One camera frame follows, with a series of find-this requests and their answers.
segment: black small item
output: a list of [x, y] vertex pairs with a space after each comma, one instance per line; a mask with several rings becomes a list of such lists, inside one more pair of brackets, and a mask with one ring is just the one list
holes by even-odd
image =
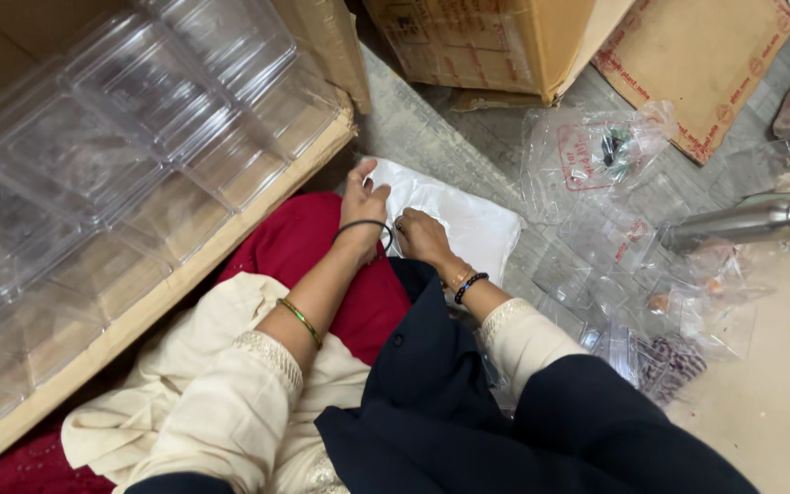
[[462, 296], [465, 295], [465, 290], [469, 289], [471, 285], [474, 285], [475, 281], [479, 279], [489, 279], [489, 278], [490, 275], [486, 273], [478, 273], [472, 276], [468, 281], [465, 282], [462, 288], [459, 288], [459, 292], [455, 295], [455, 302], [458, 303], [459, 305], [462, 305]]
[[[353, 221], [351, 223], [347, 223], [347, 224], [343, 225], [340, 230], [337, 230], [337, 233], [335, 233], [335, 237], [331, 239], [331, 244], [334, 245], [334, 243], [337, 241], [337, 237], [340, 236], [341, 233], [343, 233], [343, 230], [345, 230], [347, 228], [355, 227], [357, 225], [364, 225], [364, 224], [379, 225], [379, 226], [383, 227], [386, 231], [389, 232], [389, 243], [383, 248], [383, 253], [385, 255], [385, 253], [387, 251], [389, 251], [389, 247], [392, 246], [392, 241], [395, 240], [395, 235], [392, 233], [392, 229], [389, 228], [389, 226], [386, 225], [385, 223], [383, 223], [382, 221], [377, 221], [377, 220], [357, 220], [357, 221]], [[379, 254], [377, 254], [374, 257], [374, 259], [379, 258], [379, 257], [381, 257], [381, 256]]]

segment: cream sleeve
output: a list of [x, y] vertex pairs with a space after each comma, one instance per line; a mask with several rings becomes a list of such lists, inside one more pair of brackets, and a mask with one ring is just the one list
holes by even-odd
[[499, 372], [519, 399], [526, 381], [554, 360], [587, 352], [529, 302], [510, 299], [490, 312], [480, 336]]
[[243, 333], [185, 389], [151, 454], [118, 488], [189, 471], [222, 478], [238, 494], [261, 492], [303, 385], [284, 346]]

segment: gold bangle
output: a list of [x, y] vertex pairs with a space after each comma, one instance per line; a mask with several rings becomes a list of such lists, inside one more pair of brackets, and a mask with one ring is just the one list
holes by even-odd
[[306, 320], [306, 317], [304, 317], [304, 315], [300, 313], [298, 308], [295, 307], [291, 302], [289, 302], [286, 299], [277, 299], [277, 303], [285, 306], [286, 309], [291, 310], [291, 313], [294, 314], [294, 316], [299, 321], [301, 321], [304, 324], [304, 326], [306, 326], [306, 330], [310, 331], [310, 334], [313, 335], [313, 339], [316, 340], [316, 346], [318, 347], [317, 349], [321, 350], [322, 338], [319, 336], [319, 333], [317, 333], [316, 330], [313, 328], [313, 325]]
[[465, 267], [462, 268], [462, 271], [453, 279], [453, 284], [450, 285], [451, 290], [457, 290], [459, 286], [462, 286], [465, 283], [465, 278], [471, 273], [471, 264], [465, 263]]

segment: bracelet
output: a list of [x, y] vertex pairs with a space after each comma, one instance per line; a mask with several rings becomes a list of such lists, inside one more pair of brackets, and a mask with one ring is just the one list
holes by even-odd
[[462, 305], [462, 296], [465, 295], [465, 290], [467, 290], [469, 287], [471, 287], [471, 285], [474, 285], [474, 283], [477, 280], [479, 280], [479, 279], [489, 279], [489, 278], [490, 278], [490, 275], [488, 275], [486, 273], [478, 273], [478, 274], [475, 274], [474, 276], [472, 276], [468, 281], [465, 282], [465, 284], [462, 286], [462, 288], [459, 288], [459, 293], [457, 293], [455, 295], [455, 302], [458, 303], [459, 305]]
[[385, 255], [385, 253], [389, 251], [389, 247], [392, 246], [392, 241], [395, 240], [395, 234], [392, 232], [392, 229], [389, 228], [389, 226], [386, 225], [385, 223], [383, 223], [382, 221], [377, 221], [377, 220], [357, 220], [357, 221], [353, 221], [351, 223], [347, 223], [347, 224], [343, 225], [339, 230], [337, 230], [337, 233], [335, 233], [335, 237], [331, 239], [331, 244], [334, 245], [334, 243], [337, 241], [337, 237], [340, 236], [341, 233], [343, 233], [343, 230], [355, 227], [357, 225], [364, 225], [364, 224], [379, 225], [379, 226], [383, 227], [387, 232], [389, 232], [389, 243], [387, 243], [386, 246], [383, 248], [383, 254]]
[[471, 274], [471, 264], [465, 263], [465, 267], [462, 268], [462, 271], [453, 279], [450, 286], [462, 286], [465, 282], [465, 278], [467, 278], [469, 274]]
[[313, 328], [313, 325], [306, 320], [306, 317], [304, 317], [304, 315], [300, 313], [298, 308], [295, 307], [291, 302], [289, 302], [286, 299], [277, 299], [277, 304], [283, 305], [285, 306], [286, 309], [291, 310], [291, 313], [294, 314], [294, 316], [298, 320], [300, 320], [304, 324], [304, 326], [306, 326], [306, 330], [310, 331], [310, 334], [313, 335], [313, 339], [316, 340], [316, 346], [318, 347], [317, 350], [321, 350], [322, 338], [319, 337], [319, 333], [317, 333], [315, 328]]

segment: hand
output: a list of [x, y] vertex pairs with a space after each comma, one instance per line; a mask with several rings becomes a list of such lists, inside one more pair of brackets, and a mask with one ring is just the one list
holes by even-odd
[[[346, 193], [341, 205], [341, 228], [357, 220], [386, 223], [386, 199], [389, 198], [391, 187], [380, 185], [376, 191], [373, 190], [374, 181], [367, 176], [375, 168], [377, 160], [364, 160], [347, 175]], [[377, 242], [382, 231], [382, 227], [374, 224], [350, 227], [337, 237], [335, 248], [355, 255], [357, 265], [368, 264], [377, 254]]]
[[454, 269], [461, 271], [465, 263], [449, 248], [447, 231], [438, 220], [413, 208], [406, 208], [395, 220], [401, 253], [406, 258], [432, 264], [441, 279]]

